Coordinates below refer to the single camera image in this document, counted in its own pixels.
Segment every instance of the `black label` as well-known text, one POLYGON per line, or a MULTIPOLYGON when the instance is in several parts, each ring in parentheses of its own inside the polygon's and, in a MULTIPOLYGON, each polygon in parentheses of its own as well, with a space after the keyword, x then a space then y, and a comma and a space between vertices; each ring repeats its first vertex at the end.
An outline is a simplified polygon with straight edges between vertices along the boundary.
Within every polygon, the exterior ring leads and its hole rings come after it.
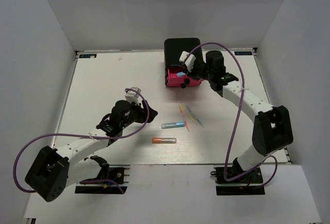
POLYGON ((96 54, 80 54, 79 58, 96 58, 96 54))
POLYGON ((251 56, 252 52, 250 51, 236 51, 234 52, 236 56, 251 56))

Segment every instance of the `orange pencil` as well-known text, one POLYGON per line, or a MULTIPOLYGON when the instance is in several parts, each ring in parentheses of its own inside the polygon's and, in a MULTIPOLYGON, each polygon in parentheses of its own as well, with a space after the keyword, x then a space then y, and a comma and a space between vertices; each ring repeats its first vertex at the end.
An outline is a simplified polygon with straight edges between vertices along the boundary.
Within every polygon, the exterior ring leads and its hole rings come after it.
POLYGON ((184 112, 182 111, 182 108, 181 108, 180 105, 179 105, 179 109, 180 109, 180 113, 181 113, 181 115, 182 115, 182 118, 184 119, 184 122, 185 122, 186 128, 187 128, 187 130, 188 130, 188 132, 189 132, 189 126, 188 126, 188 123, 187 123, 187 121, 186 121, 186 119, 185 119, 184 112))

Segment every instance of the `robotic arm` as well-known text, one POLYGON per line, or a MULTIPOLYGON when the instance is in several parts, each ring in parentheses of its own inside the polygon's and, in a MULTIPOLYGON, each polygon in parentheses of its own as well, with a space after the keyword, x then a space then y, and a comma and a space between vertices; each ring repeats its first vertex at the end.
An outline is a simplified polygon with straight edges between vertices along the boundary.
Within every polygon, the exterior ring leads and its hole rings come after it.
MULTIPOLYGON (((206 63, 196 60, 193 54, 187 58, 188 55, 184 51, 180 57, 187 75, 194 80, 207 80, 221 97, 239 106, 242 86, 236 76, 226 72, 222 53, 209 51, 206 54, 206 63)), ((274 107, 245 90, 242 111, 254 123, 253 145, 234 159, 231 176, 253 168, 293 142, 289 111, 284 106, 274 107)))
MULTIPOLYGON (((71 184, 86 179, 106 179, 109 165, 103 158, 90 154, 110 146, 117 139, 107 140, 97 137, 120 137, 127 126, 134 122, 142 124, 147 119, 147 105, 143 100, 143 108, 141 107, 138 94, 127 92, 125 98, 126 100, 116 102, 111 113, 105 115, 91 131, 89 139, 78 139, 54 149, 49 146, 42 148, 27 173, 25 182, 50 202, 71 184)), ((150 123, 158 112, 148 108, 147 122, 150 123)))

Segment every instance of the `gray wall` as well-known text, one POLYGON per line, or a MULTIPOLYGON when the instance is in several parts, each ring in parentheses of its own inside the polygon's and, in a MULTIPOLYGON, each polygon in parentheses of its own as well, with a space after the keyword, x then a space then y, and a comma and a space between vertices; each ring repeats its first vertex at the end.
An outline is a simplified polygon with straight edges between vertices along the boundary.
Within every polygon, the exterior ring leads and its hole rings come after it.
POLYGON ((283 0, 48 0, 75 50, 162 49, 172 37, 258 46, 283 0))
MULTIPOLYGON (((53 132, 74 65, 74 51, 47 0, 0 0, 0 223, 21 223, 28 194, 12 179, 19 150, 53 132)), ((47 141, 28 148, 19 180, 47 141)))
POLYGON ((330 223, 329 42, 330 0, 284 0, 257 62, 271 101, 290 110, 289 152, 303 167, 322 223, 330 223))

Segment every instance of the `battery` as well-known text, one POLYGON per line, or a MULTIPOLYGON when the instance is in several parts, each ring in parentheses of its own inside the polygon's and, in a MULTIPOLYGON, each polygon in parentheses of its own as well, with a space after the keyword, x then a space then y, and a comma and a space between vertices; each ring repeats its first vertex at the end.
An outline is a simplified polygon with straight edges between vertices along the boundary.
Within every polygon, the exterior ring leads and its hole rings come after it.
POLYGON ((183 122, 183 121, 161 124, 162 129, 178 128, 178 127, 184 127, 184 126, 186 126, 186 125, 185 125, 185 122, 183 122))
POLYGON ((176 143, 175 137, 153 137, 151 143, 176 143))

